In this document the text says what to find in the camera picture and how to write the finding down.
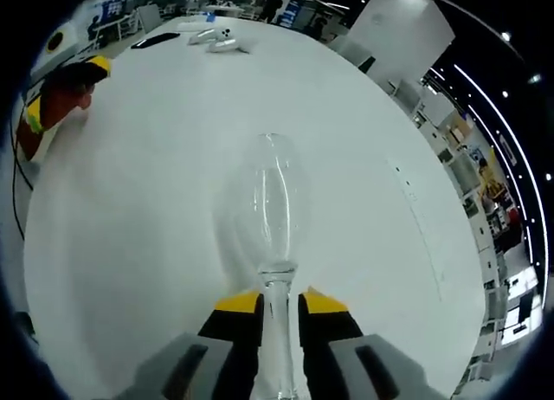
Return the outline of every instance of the yellow object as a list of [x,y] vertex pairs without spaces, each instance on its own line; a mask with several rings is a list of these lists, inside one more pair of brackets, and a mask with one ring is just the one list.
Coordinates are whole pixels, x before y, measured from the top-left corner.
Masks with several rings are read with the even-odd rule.
[[88,62],[91,62],[94,65],[98,65],[100,68],[104,69],[107,72],[107,76],[110,76],[112,72],[112,64],[105,56],[94,56]]
[[491,148],[491,163],[494,164],[496,163],[497,160],[496,160],[496,153],[494,153],[494,149]]
[[309,287],[308,291],[304,292],[303,295],[308,306],[308,313],[348,312],[348,307],[344,303],[325,296],[313,287]]
[[41,124],[41,96],[39,95],[27,106],[27,118],[25,119],[31,128],[31,132],[39,134],[44,131]]
[[248,292],[247,294],[237,294],[230,298],[221,299],[216,304],[217,311],[254,313],[256,301],[260,292]]
[[505,192],[506,187],[496,180],[490,166],[480,168],[479,174],[481,175],[484,183],[482,187],[483,189],[480,193],[481,196],[483,196],[483,194],[487,194],[489,198],[495,200]]

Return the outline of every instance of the black cable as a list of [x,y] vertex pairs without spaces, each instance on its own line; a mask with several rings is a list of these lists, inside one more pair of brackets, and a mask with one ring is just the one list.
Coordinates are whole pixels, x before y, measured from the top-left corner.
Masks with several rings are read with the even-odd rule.
[[15,160],[14,160],[13,177],[11,179],[11,203],[14,207],[14,216],[16,218],[19,234],[21,235],[21,238],[23,239],[23,241],[25,241],[25,233],[23,233],[23,228],[21,226],[21,223],[19,222],[19,216],[17,215],[17,207],[16,207],[16,161]]
[[[21,111],[21,115],[19,116],[19,124],[21,124],[21,119],[23,116],[23,110]],[[31,182],[29,179],[25,176],[25,173],[23,172],[23,168],[21,167],[21,164],[19,163],[19,160],[17,159],[17,133],[16,138],[14,140],[14,133],[13,133],[13,119],[10,117],[10,137],[11,137],[11,147],[12,151],[14,152],[14,170],[12,172],[12,178],[11,178],[11,204],[14,209],[14,217],[16,218],[17,223],[17,229],[19,229],[19,234],[21,235],[21,238],[23,241],[25,241],[25,233],[23,232],[23,227],[21,226],[21,222],[19,221],[19,215],[17,214],[17,205],[16,205],[16,167],[19,168],[19,171],[23,175],[23,178],[25,179],[25,182],[29,186],[31,190],[33,190],[33,185],[31,185]]]
[[[21,117],[22,116],[23,116],[23,110],[21,112],[21,116],[19,116],[19,124],[21,124]],[[17,158],[17,135],[16,135],[16,139],[14,140],[14,121],[11,117],[10,117],[10,138],[11,138],[11,150],[14,152],[14,160],[15,160],[15,164],[17,166],[17,169],[21,173],[21,175],[22,175],[23,179],[25,180],[25,183],[27,184],[27,186],[31,190],[33,190],[33,184],[29,181],[29,178],[27,177],[27,175],[25,175],[25,171],[23,170],[23,168],[21,166],[21,163],[19,162],[19,159]]]

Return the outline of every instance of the champagne flute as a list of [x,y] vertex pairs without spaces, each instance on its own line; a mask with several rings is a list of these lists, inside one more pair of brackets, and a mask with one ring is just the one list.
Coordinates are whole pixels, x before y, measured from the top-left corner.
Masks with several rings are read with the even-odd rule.
[[289,293],[298,268],[293,257],[300,239],[300,221],[307,213],[306,177],[292,140],[279,134],[258,136],[245,163],[247,177],[239,210],[239,240],[261,279],[270,308],[264,332],[270,328],[272,361],[277,367],[278,393],[273,398],[295,399],[289,331]]

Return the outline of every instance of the fluorescent light strip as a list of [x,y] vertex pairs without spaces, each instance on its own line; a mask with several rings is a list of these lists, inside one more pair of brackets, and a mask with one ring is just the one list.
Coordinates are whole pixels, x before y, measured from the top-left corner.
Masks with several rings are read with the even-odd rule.
[[434,71],[432,68],[430,68],[430,70],[433,71],[435,74],[437,74],[438,77],[439,77],[441,80],[446,81],[442,75],[440,75],[439,73],[437,73],[436,71]]
[[531,237],[529,236],[531,232],[529,231],[529,226],[525,228],[527,230],[527,241],[529,242],[529,260],[533,263],[533,246],[531,245]]
[[463,12],[465,13],[466,15],[468,15],[469,17],[471,17],[472,19],[474,19],[475,21],[477,21],[480,25],[484,26],[485,28],[487,28],[490,32],[493,32],[508,48],[510,48],[513,53],[515,55],[518,56],[518,58],[523,61],[523,57],[519,54],[519,52],[511,45],[511,43],[508,43],[503,37],[501,34],[499,34],[496,30],[494,30],[492,27],[490,27],[489,25],[487,25],[482,19],[480,19],[479,17],[477,17],[476,15],[474,15],[473,13],[471,13],[469,10],[465,10],[463,9],[461,6],[458,6],[456,3],[454,2],[450,2],[449,0],[442,0],[444,3],[448,3],[450,6],[456,8],[457,10],[459,10],[460,12]]
[[327,3],[329,6],[332,6],[334,8],[340,8],[340,9],[346,9],[350,10],[348,6],[343,6],[342,4],[336,4],[336,3]]
[[512,128],[510,125],[508,125],[508,122],[500,112],[500,110],[494,105],[494,103],[491,101],[491,99],[488,98],[488,96],[485,94],[485,92],[477,85],[475,81],[473,81],[469,75],[467,75],[460,67],[458,67],[456,64],[454,64],[454,68],[458,70],[460,74],[462,74],[464,77],[466,77],[466,80],[468,80],[476,89],[480,92],[480,94],[485,98],[485,100],[488,102],[488,104],[493,108],[494,112],[499,116],[500,121],[504,124],[506,127],[506,130],[510,133],[510,136],[512,136],[513,143],[516,145],[516,147],[519,150],[519,154],[521,155],[521,158],[523,159],[523,162],[525,164],[525,168],[529,172],[529,177],[531,178],[531,183],[533,185],[533,189],[535,190],[535,195],[537,196],[537,203],[538,203],[538,211],[540,212],[540,222],[543,227],[543,239],[544,239],[544,289],[543,289],[543,309],[544,304],[546,303],[546,288],[548,284],[548,272],[549,272],[549,265],[550,265],[550,255],[548,254],[548,232],[546,230],[546,218],[544,217],[544,206],[543,206],[543,200],[540,197],[540,193],[538,192],[538,186],[537,186],[537,180],[535,179],[535,176],[533,175],[533,171],[531,170],[531,165],[529,165],[529,161],[527,160],[527,156],[524,154],[523,149],[521,145],[518,142],[518,139],[516,138],[515,134],[513,133]]

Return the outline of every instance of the white table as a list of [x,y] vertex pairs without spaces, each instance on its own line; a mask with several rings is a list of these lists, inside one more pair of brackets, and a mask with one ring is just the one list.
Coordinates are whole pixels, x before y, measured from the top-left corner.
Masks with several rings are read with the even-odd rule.
[[[235,254],[220,208],[245,144],[277,132],[296,144],[311,194],[293,294],[312,285],[347,303],[364,333],[421,364],[449,397],[484,292],[441,163],[330,49],[263,23],[217,22],[255,38],[253,53],[207,54],[186,35],[127,50],[97,86],[89,121],[63,127],[42,168],[25,280],[61,386],[76,399],[113,396],[172,338],[197,332],[218,298],[253,286],[248,271],[226,274]],[[301,383],[298,346],[294,359]]]

